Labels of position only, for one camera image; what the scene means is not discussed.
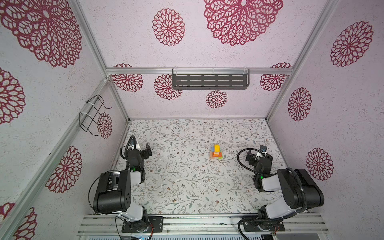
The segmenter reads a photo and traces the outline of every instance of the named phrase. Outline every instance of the wall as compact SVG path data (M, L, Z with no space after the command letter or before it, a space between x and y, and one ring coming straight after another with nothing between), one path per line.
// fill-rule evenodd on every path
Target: wall
M109 67L291 67L325 0L226 2L80 0ZM247 90L181 93L165 75L113 78L136 119L262 118L285 80L252 75Z
M57 3L0 1L0 206L17 200L102 80L67 2Z
M98 123L99 118L102 119L103 131L99 132L93 123L91 132L99 136L80 130L71 143L69 152L73 154L67 153L32 204L37 214L33 240L74 239L83 216L93 213L87 200L88 190L92 182L110 168L125 125L110 89L107 88L101 96L105 106L111 107L101 107L100 112L105 118L100 115L95 118ZM67 178L62 177L62 171L66 171ZM96 186L90 193L91 203Z
M341 1L270 121L287 164L323 191L334 240L382 238L383 10L380 0Z

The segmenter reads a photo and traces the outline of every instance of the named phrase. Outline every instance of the wallpaper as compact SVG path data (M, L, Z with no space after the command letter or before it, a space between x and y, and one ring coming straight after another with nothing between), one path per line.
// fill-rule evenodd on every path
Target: wallpaper
M293 63L325 0L80 0L107 66Z
M102 75L66 1L0 0L0 19L2 221Z
M286 168L265 120L136 120L134 135L141 147L148 142L153 156L145 160L146 179L133 186L132 200L153 214L254 213L280 198L281 192L258 192L253 173L238 164L244 148L268 147L272 172ZM220 145L223 159L209 159ZM240 155L245 161L246 154ZM116 169L124 170L119 159Z
M287 164L324 193L334 240L382 238L383 8L341 1L270 121Z
M125 125L110 88L106 88L101 95L108 109L101 107L101 114L93 110L90 115L96 114L97 122L109 116L108 124L93 123L90 130L96 136L89 131L79 131L32 203L29 214L15 233L15 239L74 239L83 216L93 212L88 205L88 189L110 167ZM104 130L98 131L99 126L108 126L108 134L105 135ZM95 191L96 187L91 191L91 201ZM9 202L0 207L1 218L7 215L13 204Z
M129 117L134 119L263 118L286 77L252 74L246 90L174 90L168 74L112 75Z

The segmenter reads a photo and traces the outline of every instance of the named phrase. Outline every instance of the mounting plate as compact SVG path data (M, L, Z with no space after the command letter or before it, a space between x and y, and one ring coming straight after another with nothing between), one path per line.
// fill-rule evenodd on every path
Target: mounting plate
M154 229L153 232L162 232L163 231L163 219L164 217L148 217L149 222L152 223ZM145 232L151 232L152 228L149 227ZM128 225L123 225L121 229L122 233L137 233L135 229L130 229Z

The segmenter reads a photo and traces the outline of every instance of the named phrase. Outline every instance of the floral patterned surface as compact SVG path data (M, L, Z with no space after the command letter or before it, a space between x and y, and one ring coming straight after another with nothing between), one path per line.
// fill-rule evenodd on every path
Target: floral patterned surface
M133 201L149 213L254 213L281 196L258 192L253 174L236 160L239 150L262 144L273 156L272 173L286 168L264 120L136 120L131 135L142 147L148 142L153 153L145 160L145 182L132 187ZM214 143L222 160L209 159ZM246 163L245 153L241 159ZM116 169L125 167L120 159Z

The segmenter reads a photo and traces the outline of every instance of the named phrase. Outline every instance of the black cable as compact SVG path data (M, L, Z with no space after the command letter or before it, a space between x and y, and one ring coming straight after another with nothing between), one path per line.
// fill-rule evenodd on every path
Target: black cable
M290 218L290 217L293 217L295 215L297 215L298 213L301 213L303 211L306 210L307 208L307 198L305 196L305 192L304 192L304 188L303 188L303 184L301 183L301 180L299 178L299 175L297 175L297 173L295 172L295 170L293 170L292 168L288 167L286 168L288 171L290 171L297 183L297 185L299 186L299 189L300 189L300 193L301 193L301 197L303 198L303 201L302 201L302 205L301 205L301 208L298 210L298 211L295 211L291 214L288 214L286 216L283 216L283 217L279 217L279 218L273 218L273 219L254 219L254 218L249 218L249 219L242 219L240 220L238 223L237 223L237 228L241 234L241 236L243 236L243 238L245 240L250 240L249 238L247 238L243 231L241 230L240 228L240 225L243 223L243 222L269 222L269 221L282 221L284 219L287 219L287 218Z
M105 174L105 173L107 173L107 172L120 172L120 171L118 171L118 170L109 170L109 171L104 172L103 174ZM95 184L95 182L96 182L99 178L100 178L100 176L99 176L98 178L96 178L95 181L93 181L91 187L89 188L89 191L88 191L88 203L89 203L89 206L90 206L96 213L106 214L106 215L107 215L107 214L110 214L110 213L104 213L104 212L96 211L96 210L92 207L92 205L91 205L91 201L89 200L89 194L91 193L92 186Z
M135 136L132 135L132 136L129 138L129 140L128 140L128 142L127 142L127 145L122 146L122 147L120 148L120 157L121 157L121 158L123 158L123 159L126 159L126 158L127 158L128 146L131 146L130 143L131 143L132 140L133 140L134 149L136 149L137 141L136 141ZM124 149L124 156L122 155L122 148L123 148L123 147L125 147L125 149Z
M265 173L256 172L256 171L250 169L249 167L247 167L246 165L244 165L244 164L242 164L242 163L240 162L240 154L241 154L242 152L244 152L244 151L247 151L247 150L255 150L255 151L257 151L257 152L263 154L260 150L257 150L256 148L245 148L245 149L242 149L242 150L240 150L240 152L238 152L238 154L237 154L237 161L239 162L239 164L240 164L242 167L244 167L245 169L247 169L247 170L249 170L249 171L251 171L251 172L254 172L254 173L256 173L256 174L259 174L260 176L263 176L263 177L271 177L271 176L272 176L271 174L265 174Z
M119 229L118 229L118 224L117 224L117 222L116 222L116 218L119 218L119 219L120 219L121 221L123 221L123 222L124 222L124 220L121 219L119 216L115 216L116 231L118 232L118 235L119 235L120 240L122 240L122 238L121 238L121 236L120 236L120 233L119 233Z

